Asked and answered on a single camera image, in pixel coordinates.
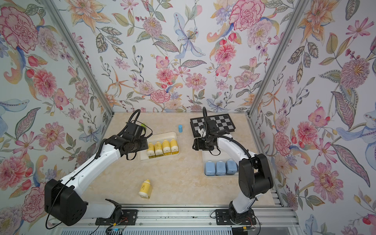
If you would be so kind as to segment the yellow sharpener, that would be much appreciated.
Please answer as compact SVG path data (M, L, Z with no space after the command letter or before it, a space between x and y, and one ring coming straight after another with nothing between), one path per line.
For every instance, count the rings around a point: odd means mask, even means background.
M168 140L163 141L162 147L163 147L163 154L164 155L171 154L171 146L170 146L170 142Z
M164 155L163 146L160 142L156 142L154 145L155 156L160 157Z
M149 143L148 144L148 149L147 149L147 156L148 158L155 158L156 154L155 154L155 148L154 148L154 144L152 143Z
M141 188L139 190L139 196L142 198L149 199L151 196L151 193L152 193L151 181L147 179L141 185Z
M179 152L179 146L175 139L170 141L170 149L172 154L177 154Z

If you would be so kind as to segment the blue sharpener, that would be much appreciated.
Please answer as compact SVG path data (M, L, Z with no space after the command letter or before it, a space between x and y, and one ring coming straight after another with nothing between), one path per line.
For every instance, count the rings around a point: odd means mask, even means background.
M238 165L234 160L226 161L226 174L235 175L238 172Z
M216 176L223 176L226 175L227 170L226 170L226 164L223 161L218 161L215 164L215 175Z
M212 161L207 161L205 163L205 171L204 171L206 176L215 176L216 175L216 168L215 168L215 163Z

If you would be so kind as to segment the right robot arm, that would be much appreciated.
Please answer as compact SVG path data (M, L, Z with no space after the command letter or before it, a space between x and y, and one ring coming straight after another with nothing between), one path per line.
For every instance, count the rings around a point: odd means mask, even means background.
M219 130L214 120L209 119L204 107L203 126L200 128L200 137L194 139L193 149L196 151L217 150L219 154L226 153L239 167L240 193L230 202L225 214L216 211L217 224L232 222L236 225L248 220L256 224L253 218L252 206L258 198L274 187L272 174L267 157L247 150L236 141L228 131Z

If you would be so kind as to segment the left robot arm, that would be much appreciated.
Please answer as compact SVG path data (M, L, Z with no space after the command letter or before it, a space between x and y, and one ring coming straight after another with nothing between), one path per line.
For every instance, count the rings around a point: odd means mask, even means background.
M96 154L76 170L60 180L51 179L45 185L45 212L61 223L72 226L81 219L102 218L112 224L123 220L120 203L105 199L104 202L87 202L82 195L89 185L112 163L130 154L148 148L147 127L138 121L141 110L132 113L125 127L116 135L103 139Z

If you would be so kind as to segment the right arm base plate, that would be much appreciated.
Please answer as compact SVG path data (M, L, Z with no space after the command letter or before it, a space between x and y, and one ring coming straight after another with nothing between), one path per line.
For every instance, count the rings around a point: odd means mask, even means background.
M217 225L257 225L253 210L237 213L234 209L217 209L214 211Z

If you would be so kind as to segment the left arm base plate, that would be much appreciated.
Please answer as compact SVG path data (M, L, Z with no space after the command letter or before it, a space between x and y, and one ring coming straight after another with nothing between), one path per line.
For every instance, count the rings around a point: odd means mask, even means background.
M138 210L115 210L109 218L97 218L95 225L99 226L127 226L135 225Z

